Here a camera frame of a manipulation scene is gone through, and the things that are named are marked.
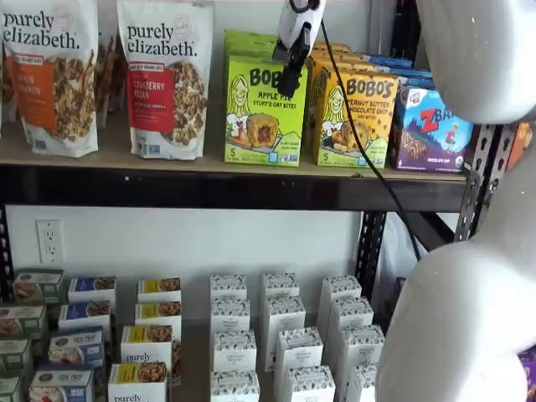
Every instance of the black cable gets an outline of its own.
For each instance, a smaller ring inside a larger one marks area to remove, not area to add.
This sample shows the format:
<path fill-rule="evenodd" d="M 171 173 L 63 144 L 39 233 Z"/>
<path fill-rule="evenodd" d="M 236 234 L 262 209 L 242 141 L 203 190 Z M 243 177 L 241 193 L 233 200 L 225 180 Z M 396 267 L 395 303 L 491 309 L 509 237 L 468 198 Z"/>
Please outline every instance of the black cable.
<path fill-rule="evenodd" d="M 335 70 L 335 74 L 337 74 L 338 84 L 341 87 L 341 90 L 343 91 L 343 98 L 344 98 L 344 104 L 346 105 L 346 112 L 348 113 L 348 119 L 350 120 L 350 126 L 352 127 L 353 136 L 355 137 L 355 141 L 358 144 L 359 151 L 361 152 L 361 155 L 363 155 L 363 158 L 364 158 L 365 162 L 368 164 L 368 166 L 370 167 L 370 169 L 374 172 L 376 177 L 385 186 L 385 188 L 387 189 L 387 191 L 389 192 L 389 194 L 393 198 L 393 201 L 394 201 L 394 203 L 396 204 L 396 207 L 399 210 L 399 216 L 402 219 L 402 222 L 404 222 L 405 227 L 407 228 L 408 232 L 410 233 L 411 245 L 413 245 L 413 251 L 415 252 L 415 257 L 417 257 L 417 260 L 419 261 L 420 260 L 419 247 L 417 246 L 417 240 L 415 239 L 415 235 L 414 235 L 413 231 L 411 230 L 410 224 L 408 222 L 408 215 L 406 214 L 406 212 L 404 210 L 404 207 L 400 203 L 398 197 L 394 193 L 394 191 L 391 188 L 391 186 L 389 185 L 389 183 L 387 183 L 385 181 L 385 178 L 382 176 L 382 173 L 380 173 L 380 171 L 374 166 L 372 161 L 369 159 L 369 157 L 365 153 L 365 150 L 363 149 L 363 145 L 361 145 L 361 141 L 359 140 L 358 133 L 357 133 L 357 131 L 355 129 L 355 124 L 353 123 L 352 110 L 350 109 L 350 104 L 348 103 L 348 98 L 346 97 L 346 90 L 344 88 L 343 79 L 341 78 L 341 74 L 338 71 L 337 63 L 335 63 L 335 58 L 333 57 L 332 46 L 330 45 L 329 39 L 327 38 L 327 32 L 326 32 L 326 27 L 324 26 L 324 20 L 322 20 L 320 22 L 320 24 L 322 26 L 322 33 L 324 34 L 324 40 L 326 41 L 326 47 L 327 47 L 327 52 L 329 53 L 329 58 L 332 61 L 332 65 L 333 65 L 333 69 Z"/>

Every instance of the cartoon woman illustration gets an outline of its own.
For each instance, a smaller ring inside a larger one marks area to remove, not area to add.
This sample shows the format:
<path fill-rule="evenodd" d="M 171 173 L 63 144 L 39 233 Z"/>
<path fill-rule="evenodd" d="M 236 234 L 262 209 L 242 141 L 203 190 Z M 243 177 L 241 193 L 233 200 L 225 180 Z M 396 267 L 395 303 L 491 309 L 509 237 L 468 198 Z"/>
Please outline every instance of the cartoon woman illustration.
<path fill-rule="evenodd" d="M 246 123 L 251 112 L 248 106 L 248 82 L 243 75 L 237 75 L 231 82 L 227 111 L 227 135 L 229 139 L 248 145 Z"/>
<path fill-rule="evenodd" d="M 331 137 L 334 131 L 341 131 L 344 123 L 343 91 L 340 86 L 334 87 L 327 96 L 326 110 L 322 124 L 322 139 Z"/>

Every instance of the granola bag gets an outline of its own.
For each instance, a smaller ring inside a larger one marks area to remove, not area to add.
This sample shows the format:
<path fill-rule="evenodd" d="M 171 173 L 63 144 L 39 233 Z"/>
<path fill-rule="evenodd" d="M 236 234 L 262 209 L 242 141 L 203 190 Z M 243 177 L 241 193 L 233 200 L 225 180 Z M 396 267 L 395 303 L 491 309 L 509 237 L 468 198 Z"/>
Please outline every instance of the granola bag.
<path fill-rule="evenodd" d="M 203 155 L 212 8 L 176 0 L 118 0 L 132 153 Z"/>
<path fill-rule="evenodd" d="M 98 0 L 99 51 L 95 66 L 95 107 L 97 128 L 106 127 L 112 71 L 116 58 L 117 1 Z"/>
<path fill-rule="evenodd" d="M 3 42 L 27 141 L 36 153 L 97 151 L 96 0 L 0 0 Z"/>

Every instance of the bobo's peanut butter chocolate chip box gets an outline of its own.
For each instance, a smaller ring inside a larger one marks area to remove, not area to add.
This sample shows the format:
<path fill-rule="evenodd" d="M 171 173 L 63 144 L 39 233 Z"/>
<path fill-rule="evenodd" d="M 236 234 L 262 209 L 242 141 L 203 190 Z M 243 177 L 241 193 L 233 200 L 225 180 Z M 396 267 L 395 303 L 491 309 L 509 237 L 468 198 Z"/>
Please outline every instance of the bobo's peanut butter chocolate chip box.
<path fill-rule="evenodd" d="M 317 165 L 367 167 L 353 135 L 337 75 L 329 68 L 322 74 L 313 137 Z M 340 74 L 361 145 L 374 166 L 383 168 L 398 79 L 395 75 L 355 70 L 340 70 Z"/>
<path fill-rule="evenodd" d="M 269 60 L 229 56 L 226 162 L 298 166 L 307 68 L 292 99 L 277 92 L 282 70 Z"/>

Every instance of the purple package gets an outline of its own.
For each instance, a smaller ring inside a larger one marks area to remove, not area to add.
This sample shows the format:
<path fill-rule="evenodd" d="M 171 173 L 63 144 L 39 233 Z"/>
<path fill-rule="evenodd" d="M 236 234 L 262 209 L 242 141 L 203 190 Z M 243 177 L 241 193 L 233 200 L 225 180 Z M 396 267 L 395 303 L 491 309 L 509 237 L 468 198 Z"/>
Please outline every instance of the purple package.
<path fill-rule="evenodd" d="M 527 374 L 527 402 L 536 402 L 536 347 L 525 350 L 519 360 Z"/>

